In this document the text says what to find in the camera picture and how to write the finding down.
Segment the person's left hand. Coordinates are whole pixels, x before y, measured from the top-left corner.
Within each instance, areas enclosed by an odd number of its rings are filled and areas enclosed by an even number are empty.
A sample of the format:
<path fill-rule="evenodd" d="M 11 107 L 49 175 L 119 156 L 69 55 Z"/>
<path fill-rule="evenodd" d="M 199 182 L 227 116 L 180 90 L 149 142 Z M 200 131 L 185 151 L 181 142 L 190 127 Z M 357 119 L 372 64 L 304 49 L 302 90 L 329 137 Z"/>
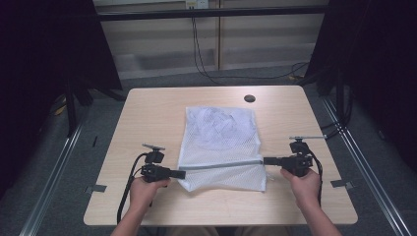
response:
<path fill-rule="evenodd" d="M 145 214 L 157 190 L 170 184 L 170 179 L 148 183 L 143 177 L 136 178 L 130 188 L 129 212 Z"/>

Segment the person's legs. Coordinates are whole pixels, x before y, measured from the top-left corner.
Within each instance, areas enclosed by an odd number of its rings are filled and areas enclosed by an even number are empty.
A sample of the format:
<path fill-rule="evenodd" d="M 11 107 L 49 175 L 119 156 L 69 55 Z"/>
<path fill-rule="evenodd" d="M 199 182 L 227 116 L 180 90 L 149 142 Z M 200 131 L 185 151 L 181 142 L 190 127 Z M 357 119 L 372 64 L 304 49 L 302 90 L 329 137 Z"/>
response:
<path fill-rule="evenodd" d="M 239 226 L 239 227 L 170 227 L 163 236 L 290 236 L 280 226 Z"/>

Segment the white mesh laundry bag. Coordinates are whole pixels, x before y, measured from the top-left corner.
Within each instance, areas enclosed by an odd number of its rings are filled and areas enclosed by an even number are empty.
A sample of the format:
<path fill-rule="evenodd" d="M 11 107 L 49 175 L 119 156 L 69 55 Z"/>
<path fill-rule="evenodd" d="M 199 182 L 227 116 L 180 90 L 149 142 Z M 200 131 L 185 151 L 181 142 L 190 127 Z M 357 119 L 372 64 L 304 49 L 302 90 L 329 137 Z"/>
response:
<path fill-rule="evenodd" d="M 186 176 L 180 185 L 189 192 L 208 188 L 263 192 L 267 173 L 260 147 L 253 110 L 188 107 L 178 159 Z"/>

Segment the aluminium floor rail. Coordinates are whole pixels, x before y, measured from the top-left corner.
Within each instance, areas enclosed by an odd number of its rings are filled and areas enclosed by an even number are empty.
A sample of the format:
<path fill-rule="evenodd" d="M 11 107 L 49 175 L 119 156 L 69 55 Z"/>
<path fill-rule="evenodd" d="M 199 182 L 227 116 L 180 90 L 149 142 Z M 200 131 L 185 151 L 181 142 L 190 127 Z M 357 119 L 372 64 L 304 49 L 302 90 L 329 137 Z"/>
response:
<path fill-rule="evenodd" d="M 336 127 L 338 134 L 343 139 L 345 146 L 349 150 L 350 155 L 358 166 L 362 176 L 365 179 L 365 182 L 367 183 L 370 191 L 372 192 L 376 202 L 386 217 L 390 227 L 393 229 L 395 235 L 412 236 L 406 221 L 377 178 L 363 151 L 359 148 L 357 142 L 351 135 L 351 132 L 346 126 L 341 124 L 341 121 L 336 116 L 336 108 L 331 100 L 327 97 L 323 98 L 323 104 L 331 121 Z"/>
<path fill-rule="evenodd" d="M 36 236 L 41 222 L 49 208 L 53 195 L 59 185 L 62 174 L 66 168 L 66 165 L 70 159 L 70 156 L 78 142 L 79 136 L 85 125 L 84 121 L 81 121 L 75 128 L 75 131 L 66 139 L 57 161 L 49 175 L 47 182 L 36 202 L 29 217 L 26 220 L 19 236 Z"/>

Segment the black curtain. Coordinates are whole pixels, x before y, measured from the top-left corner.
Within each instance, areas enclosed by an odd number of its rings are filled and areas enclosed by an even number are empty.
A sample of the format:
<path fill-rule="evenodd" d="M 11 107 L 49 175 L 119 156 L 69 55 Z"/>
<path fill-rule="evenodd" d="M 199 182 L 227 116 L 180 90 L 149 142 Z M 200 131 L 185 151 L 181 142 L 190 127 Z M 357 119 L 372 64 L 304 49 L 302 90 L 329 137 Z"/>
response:
<path fill-rule="evenodd" d="M 93 0 L 0 0 L 0 199 L 55 98 L 121 87 Z"/>
<path fill-rule="evenodd" d="M 417 0 L 328 0 L 307 77 L 342 79 L 417 172 Z"/>

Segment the person's right hand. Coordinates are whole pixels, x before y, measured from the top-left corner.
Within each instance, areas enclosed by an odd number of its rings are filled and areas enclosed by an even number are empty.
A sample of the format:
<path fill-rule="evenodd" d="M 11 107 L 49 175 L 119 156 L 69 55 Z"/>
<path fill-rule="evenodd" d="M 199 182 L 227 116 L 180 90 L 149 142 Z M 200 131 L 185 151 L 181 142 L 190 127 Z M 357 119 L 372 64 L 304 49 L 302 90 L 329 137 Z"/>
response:
<path fill-rule="evenodd" d="M 320 206 L 319 190 L 321 179 L 318 173 L 309 169 L 303 177 L 297 177 L 285 169 L 280 170 L 281 175 L 290 183 L 297 206 Z"/>

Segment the grey tape strip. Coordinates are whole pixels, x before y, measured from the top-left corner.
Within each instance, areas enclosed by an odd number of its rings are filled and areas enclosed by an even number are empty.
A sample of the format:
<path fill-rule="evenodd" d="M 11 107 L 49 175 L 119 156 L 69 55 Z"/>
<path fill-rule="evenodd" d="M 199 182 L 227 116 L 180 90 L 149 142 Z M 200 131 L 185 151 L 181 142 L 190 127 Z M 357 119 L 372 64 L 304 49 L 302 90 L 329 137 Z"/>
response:
<path fill-rule="evenodd" d="M 107 188 L 107 186 L 104 186 L 104 185 L 86 186 L 85 193 L 87 193 L 87 194 L 92 194 L 93 192 L 104 193 L 106 188 Z"/>
<path fill-rule="evenodd" d="M 334 188 L 344 187 L 346 190 L 351 190 L 354 188 L 354 184 L 351 181 L 332 180 L 330 183 Z"/>

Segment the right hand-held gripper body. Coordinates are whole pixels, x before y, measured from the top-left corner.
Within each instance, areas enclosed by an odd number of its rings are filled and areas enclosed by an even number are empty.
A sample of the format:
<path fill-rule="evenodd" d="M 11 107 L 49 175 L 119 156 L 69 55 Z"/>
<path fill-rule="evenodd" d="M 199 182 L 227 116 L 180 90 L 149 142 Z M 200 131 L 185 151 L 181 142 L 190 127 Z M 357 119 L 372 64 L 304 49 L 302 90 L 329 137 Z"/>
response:
<path fill-rule="evenodd" d="M 307 170 L 316 163 L 320 177 L 323 177 L 323 166 L 315 154 L 311 151 L 308 144 L 304 142 L 305 137 L 290 137 L 292 143 L 289 144 L 293 153 L 292 156 L 283 159 L 282 167 L 297 177 L 303 177 L 307 174 Z"/>

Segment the black metal stand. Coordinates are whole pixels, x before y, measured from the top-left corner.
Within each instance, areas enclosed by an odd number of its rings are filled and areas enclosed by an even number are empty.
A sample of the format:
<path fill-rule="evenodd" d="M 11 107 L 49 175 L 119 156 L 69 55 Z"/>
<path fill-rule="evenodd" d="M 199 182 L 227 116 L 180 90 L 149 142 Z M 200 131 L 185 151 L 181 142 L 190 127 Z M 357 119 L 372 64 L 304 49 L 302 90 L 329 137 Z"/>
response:
<path fill-rule="evenodd" d="M 345 75 L 342 71 L 337 72 L 335 88 L 337 122 L 341 127 L 346 127 L 350 121 L 352 99 L 350 86 L 346 83 Z"/>
<path fill-rule="evenodd" d="M 75 99 L 78 100 L 81 106 L 90 106 L 93 103 L 93 98 L 89 93 L 90 86 L 91 82 L 85 78 L 68 79 L 65 83 L 65 98 L 69 122 L 68 137 L 71 137 L 78 127 Z"/>

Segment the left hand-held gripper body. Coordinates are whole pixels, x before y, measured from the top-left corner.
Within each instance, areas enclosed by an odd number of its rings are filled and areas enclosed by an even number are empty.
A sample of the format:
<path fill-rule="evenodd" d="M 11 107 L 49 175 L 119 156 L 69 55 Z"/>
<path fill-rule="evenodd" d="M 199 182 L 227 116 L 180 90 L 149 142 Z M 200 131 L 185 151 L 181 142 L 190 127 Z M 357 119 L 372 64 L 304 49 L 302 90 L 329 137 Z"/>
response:
<path fill-rule="evenodd" d="M 145 165 L 142 167 L 141 174 L 148 183 L 164 180 L 170 177 L 171 170 L 167 167 L 160 166 L 164 158 L 162 151 L 164 147 L 156 147 L 144 144 L 144 147 L 150 148 L 151 152 L 146 154 Z"/>

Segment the black horizontal bar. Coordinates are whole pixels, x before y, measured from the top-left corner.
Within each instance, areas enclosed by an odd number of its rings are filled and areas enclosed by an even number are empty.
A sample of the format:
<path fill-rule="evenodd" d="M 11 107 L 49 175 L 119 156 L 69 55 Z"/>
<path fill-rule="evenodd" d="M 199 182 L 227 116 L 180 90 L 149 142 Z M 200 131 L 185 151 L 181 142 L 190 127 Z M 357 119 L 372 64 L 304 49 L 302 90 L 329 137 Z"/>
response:
<path fill-rule="evenodd" d="M 225 8 L 225 9 L 195 9 L 151 12 L 105 12 L 97 17 L 102 22 L 107 21 L 140 21 L 165 20 L 184 18 L 216 18 L 216 17 L 246 17 L 271 15 L 305 15 L 322 14 L 328 11 L 328 6 L 290 6 L 268 8 Z"/>

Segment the white wall outlet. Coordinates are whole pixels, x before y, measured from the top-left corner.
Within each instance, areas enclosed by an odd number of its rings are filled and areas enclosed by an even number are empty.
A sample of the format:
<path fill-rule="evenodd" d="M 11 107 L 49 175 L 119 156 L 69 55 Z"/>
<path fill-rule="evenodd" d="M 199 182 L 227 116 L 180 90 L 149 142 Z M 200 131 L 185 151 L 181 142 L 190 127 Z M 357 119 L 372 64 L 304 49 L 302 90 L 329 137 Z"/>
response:
<path fill-rule="evenodd" d="M 185 3 L 189 10 L 209 8 L 209 0 L 185 0 Z"/>

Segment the white printed garment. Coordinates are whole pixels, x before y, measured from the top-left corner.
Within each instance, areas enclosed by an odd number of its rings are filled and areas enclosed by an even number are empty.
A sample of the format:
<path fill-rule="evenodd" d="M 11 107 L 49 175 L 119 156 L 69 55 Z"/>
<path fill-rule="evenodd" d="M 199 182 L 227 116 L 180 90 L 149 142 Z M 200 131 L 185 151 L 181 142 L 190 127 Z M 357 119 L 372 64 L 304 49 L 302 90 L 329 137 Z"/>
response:
<path fill-rule="evenodd" d="M 260 146 L 255 112 L 236 107 L 195 106 L 186 108 L 183 143 L 209 150 Z"/>

